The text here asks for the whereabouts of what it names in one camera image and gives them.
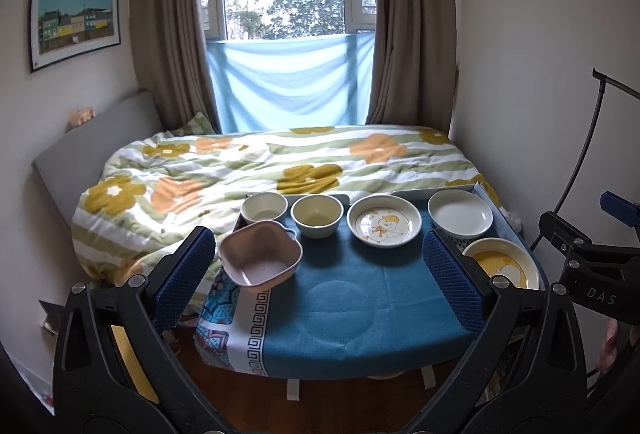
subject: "headboard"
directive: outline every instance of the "headboard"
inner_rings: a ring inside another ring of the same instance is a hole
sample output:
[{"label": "headboard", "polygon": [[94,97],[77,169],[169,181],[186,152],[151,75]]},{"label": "headboard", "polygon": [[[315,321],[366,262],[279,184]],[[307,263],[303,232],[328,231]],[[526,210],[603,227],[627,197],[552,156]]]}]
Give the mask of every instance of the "headboard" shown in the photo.
[{"label": "headboard", "polygon": [[33,160],[33,168],[68,225],[82,193],[100,180],[119,148],[162,131],[156,107],[143,91],[69,131]]}]

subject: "yellow strip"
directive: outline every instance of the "yellow strip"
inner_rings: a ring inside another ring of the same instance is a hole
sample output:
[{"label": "yellow strip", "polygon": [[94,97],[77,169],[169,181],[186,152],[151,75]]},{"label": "yellow strip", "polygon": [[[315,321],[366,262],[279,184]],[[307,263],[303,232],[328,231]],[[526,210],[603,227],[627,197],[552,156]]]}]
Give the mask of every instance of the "yellow strip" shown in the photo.
[{"label": "yellow strip", "polygon": [[122,326],[111,326],[111,331],[113,331],[113,337],[116,340],[118,351],[120,351],[122,361],[124,362],[125,367],[127,367],[127,371],[129,371],[129,376],[131,377],[131,380],[133,380],[133,385],[136,386],[138,394],[143,398],[146,398],[148,401],[159,404],[160,400],[158,400],[158,395],[146,379],[145,371],[140,366],[140,362],[136,358],[136,354],[133,352],[133,348],[129,342],[129,337],[127,337],[124,328]]}]

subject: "floral bedding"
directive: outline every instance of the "floral bedding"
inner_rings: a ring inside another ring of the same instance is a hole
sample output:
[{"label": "floral bedding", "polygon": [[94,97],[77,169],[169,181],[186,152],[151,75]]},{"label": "floral bedding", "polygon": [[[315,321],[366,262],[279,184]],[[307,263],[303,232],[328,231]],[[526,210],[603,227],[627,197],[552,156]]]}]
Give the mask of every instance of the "floral bedding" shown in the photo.
[{"label": "floral bedding", "polygon": [[[426,127],[306,127],[214,135],[197,115],[184,128],[117,151],[87,190],[72,222],[74,248],[95,278],[123,284],[148,275],[197,225],[219,242],[248,193],[372,193],[466,185],[495,192],[446,135]],[[191,303],[204,302],[218,272],[213,262]]]}]

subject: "yellow bowl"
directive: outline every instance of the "yellow bowl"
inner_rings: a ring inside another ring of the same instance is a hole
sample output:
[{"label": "yellow bowl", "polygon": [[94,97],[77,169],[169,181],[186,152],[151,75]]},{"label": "yellow bowl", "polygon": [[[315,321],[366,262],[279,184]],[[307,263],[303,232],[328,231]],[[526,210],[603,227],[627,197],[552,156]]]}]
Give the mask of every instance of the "yellow bowl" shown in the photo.
[{"label": "yellow bowl", "polygon": [[473,257],[490,277],[503,275],[519,288],[540,289],[540,274],[535,262],[525,249],[511,241],[485,237],[472,242],[462,254]]}]

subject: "picture frame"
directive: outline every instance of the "picture frame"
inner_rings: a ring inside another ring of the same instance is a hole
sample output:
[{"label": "picture frame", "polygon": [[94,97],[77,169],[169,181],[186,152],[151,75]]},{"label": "picture frame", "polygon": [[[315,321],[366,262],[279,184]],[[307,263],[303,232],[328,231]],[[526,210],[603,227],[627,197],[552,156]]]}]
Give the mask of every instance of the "picture frame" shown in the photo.
[{"label": "picture frame", "polygon": [[30,0],[30,69],[121,43],[118,0]]}]

